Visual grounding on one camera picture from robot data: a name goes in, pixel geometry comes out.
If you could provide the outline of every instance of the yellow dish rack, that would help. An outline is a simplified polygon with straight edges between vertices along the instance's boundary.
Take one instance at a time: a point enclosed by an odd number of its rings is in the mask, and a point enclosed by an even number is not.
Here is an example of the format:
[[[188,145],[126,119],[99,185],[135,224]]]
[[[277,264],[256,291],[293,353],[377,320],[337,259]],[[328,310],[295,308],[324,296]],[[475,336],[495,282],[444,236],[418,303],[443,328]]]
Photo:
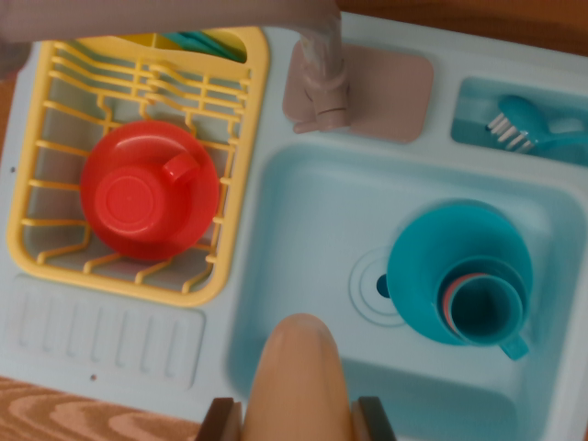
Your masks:
[[[42,44],[7,230],[27,272],[57,282],[192,307],[229,276],[269,65],[259,28],[223,29],[245,63],[180,51],[156,34]],[[218,213],[205,236],[173,259],[145,263],[109,250],[84,219],[85,158],[111,130],[138,119],[183,126],[212,157]]]

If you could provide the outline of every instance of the toy kitchen sink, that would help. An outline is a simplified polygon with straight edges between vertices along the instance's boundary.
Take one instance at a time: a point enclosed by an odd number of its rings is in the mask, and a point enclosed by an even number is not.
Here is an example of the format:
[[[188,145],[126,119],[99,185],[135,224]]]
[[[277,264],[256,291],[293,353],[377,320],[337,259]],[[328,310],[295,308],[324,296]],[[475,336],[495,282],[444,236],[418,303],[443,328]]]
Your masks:
[[[350,398],[379,396],[402,441],[580,441],[588,420],[585,146],[547,159],[502,152],[484,128],[506,95],[582,120],[588,61],[344,15],[345,43],[433,66],[422,132],[398,143],[295,134],[281,108],[298,36],[264,33],[265,98],[218,296],[180,309],[36,278],[19,269],[3,235],[0,374],[201,421],[214,397],[247,400],[272,329],[308,312],[334,335]],[[4,231],[39,53],[18,79],[6,138]],[[531,254],[529,354],[520,361],[498,347],[426,339],[377,289],[407,222],[454,199],[498,209]]]

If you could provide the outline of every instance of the faucet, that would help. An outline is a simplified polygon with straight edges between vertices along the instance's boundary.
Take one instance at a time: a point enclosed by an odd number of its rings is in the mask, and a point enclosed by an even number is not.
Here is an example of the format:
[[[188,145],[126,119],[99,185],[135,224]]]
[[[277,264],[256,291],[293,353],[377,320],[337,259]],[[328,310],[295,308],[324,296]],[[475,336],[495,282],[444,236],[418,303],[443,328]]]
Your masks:
[[[102,35],[270,26],[296,30],[314,121],[296,132],[349,125],[341,13],[334,0],[0,0],[0,78],[22,67],[30,42]]]

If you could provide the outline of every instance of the teal utensil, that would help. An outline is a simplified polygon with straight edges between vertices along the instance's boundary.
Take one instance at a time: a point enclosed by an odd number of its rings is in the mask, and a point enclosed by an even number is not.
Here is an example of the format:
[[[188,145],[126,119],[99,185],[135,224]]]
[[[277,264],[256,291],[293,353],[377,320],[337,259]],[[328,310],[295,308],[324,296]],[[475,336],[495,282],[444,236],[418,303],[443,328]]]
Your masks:
[[[177,44],[184,51],[207,53],[208,55],[226,58],[234,62],[244,61],[242,57],[229,51],[215,39],[212,39],[203,32],[175,32],[163,35]]]
[[[394,244],[386,280],[401,317],[439,343],[465,345],[439,312],[440,292],[455,277],[473,272],[503,278],[521,295],[525,314],[533,267],[516,228],[496,210],[460,202],[413,221]]]
[[[498,137],[498,142],[510,141],[505,150],[528,153],[533,148],[555,148],[563,145],[587,144],[588,132],[551,133],[547,120],[530,101],[520,96],[507,96],[498,104],[501,114],[487,130]]]

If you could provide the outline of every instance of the wooden table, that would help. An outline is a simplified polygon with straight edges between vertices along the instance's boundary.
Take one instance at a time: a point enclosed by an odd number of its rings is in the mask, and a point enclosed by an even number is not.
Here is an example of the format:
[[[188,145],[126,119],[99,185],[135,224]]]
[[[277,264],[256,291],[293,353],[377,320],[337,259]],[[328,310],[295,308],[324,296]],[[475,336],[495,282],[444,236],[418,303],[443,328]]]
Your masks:
[[[337,0],[348,12],[588,56],[585,0]],[[13,83],[0,85],[0,140]],[[1,441],[186,441],[198,425],[0,379]]]

